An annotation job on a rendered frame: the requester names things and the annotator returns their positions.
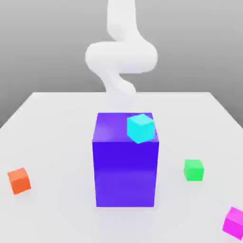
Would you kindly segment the small magenta cube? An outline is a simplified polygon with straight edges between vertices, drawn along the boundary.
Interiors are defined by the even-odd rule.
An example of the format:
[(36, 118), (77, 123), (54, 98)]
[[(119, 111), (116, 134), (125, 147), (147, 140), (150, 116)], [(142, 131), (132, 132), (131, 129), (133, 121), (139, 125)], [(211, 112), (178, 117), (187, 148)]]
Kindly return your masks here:
[(243, 211), (231, 207), (224, 219), (223, 231), (243, 241)]

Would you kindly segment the large purple box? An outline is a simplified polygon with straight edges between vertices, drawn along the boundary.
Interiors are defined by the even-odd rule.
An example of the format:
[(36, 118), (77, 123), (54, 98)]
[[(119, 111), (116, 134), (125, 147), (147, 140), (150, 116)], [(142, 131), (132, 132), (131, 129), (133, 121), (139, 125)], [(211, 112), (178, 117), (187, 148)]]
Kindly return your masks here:
[(97, 114), (93, 167), (97, 207), (153, 207), (159, 138), (137, 144), (127, 135), (134, 113)]

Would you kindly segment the small green cube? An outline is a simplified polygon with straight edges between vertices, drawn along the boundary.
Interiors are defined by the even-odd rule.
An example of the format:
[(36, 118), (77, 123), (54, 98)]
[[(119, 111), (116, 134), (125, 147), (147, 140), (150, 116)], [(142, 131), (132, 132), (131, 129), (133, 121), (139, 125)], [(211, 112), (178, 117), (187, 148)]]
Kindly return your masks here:
[(184, 175), (187, 181), (202, 181), (204, 166), (199, 159), (186, 159), (184, 164)]

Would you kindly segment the small orange cube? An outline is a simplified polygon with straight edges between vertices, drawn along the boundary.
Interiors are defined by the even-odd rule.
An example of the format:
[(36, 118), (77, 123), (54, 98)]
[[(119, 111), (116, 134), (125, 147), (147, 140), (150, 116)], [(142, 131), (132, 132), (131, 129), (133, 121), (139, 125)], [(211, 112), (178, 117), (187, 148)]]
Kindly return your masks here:
[(8, 177), (15, 195), (31, 189), (30, 180), (24, 168), (8, 172)]

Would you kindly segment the small cyan cube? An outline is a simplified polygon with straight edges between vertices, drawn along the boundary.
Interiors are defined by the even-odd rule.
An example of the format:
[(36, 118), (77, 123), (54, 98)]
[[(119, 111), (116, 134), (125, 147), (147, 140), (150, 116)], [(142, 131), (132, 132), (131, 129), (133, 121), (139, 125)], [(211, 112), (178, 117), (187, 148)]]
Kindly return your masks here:
[(154, 139), (154, 120), (143, 113), (127, 118), (127, 135), (137, 144)]

